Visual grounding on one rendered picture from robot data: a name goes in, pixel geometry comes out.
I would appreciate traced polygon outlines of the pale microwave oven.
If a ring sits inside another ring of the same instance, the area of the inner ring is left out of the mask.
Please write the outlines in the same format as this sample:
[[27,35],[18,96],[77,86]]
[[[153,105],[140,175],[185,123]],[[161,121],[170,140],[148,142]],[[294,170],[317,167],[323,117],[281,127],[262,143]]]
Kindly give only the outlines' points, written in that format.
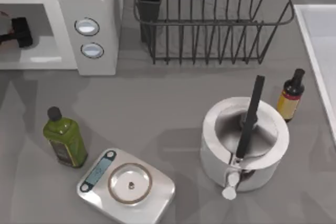
[[[0,34],[11,20],[27,19],[33,44],[19,48],[15,40],[0,44],[0,70],[73,69],[82,76],[112,76],[116,72],[123,0],[0,0]],[[100,26],[94,36],[75,30],[75,21],[94,19]],[[87,58],[81,46],[96,43],[104,54]]]

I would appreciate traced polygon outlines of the round microwave knob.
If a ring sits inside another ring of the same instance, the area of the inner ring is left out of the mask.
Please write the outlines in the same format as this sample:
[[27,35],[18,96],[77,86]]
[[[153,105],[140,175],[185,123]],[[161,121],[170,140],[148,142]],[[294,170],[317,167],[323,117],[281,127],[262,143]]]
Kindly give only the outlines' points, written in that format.
[[96,43],[82,45],[80,50],[84,56],[91,59],[98,59],[104,54],[103,47]]
[[83,36],[94,36],[99,30],[99,24],[91,18],[84,18],[75,21],[75,30]]

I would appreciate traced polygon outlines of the green bottle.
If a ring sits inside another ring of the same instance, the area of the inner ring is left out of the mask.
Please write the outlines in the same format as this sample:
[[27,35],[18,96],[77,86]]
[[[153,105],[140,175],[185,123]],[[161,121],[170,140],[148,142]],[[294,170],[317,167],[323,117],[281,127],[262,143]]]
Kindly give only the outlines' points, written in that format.
[[64,117],[57,106],[50,107],[47,116],[48,121],[43,128],[43,135],[53,148],[58,162],[72,168],[82,167],[88,152],[78,123]]

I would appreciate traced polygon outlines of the brown and yellow bottle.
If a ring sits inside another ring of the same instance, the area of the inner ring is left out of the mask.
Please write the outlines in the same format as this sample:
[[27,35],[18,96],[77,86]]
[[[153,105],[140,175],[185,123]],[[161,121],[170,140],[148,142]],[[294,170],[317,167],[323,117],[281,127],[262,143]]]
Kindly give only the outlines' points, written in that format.
[[285,81],[276,109],[286,122],[290,122],[298,108],[305,87],[302,83],[305,71],[297,68],[291,79]]

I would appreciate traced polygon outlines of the silver kitchen scale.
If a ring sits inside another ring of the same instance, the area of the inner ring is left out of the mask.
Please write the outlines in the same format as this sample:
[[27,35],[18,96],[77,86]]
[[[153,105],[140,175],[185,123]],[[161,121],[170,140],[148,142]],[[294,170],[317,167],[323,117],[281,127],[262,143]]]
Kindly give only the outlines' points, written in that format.
[[137,157],[108,148],[78,182],[77,194],[122,224],[156,224],[174,197],[175,183]]

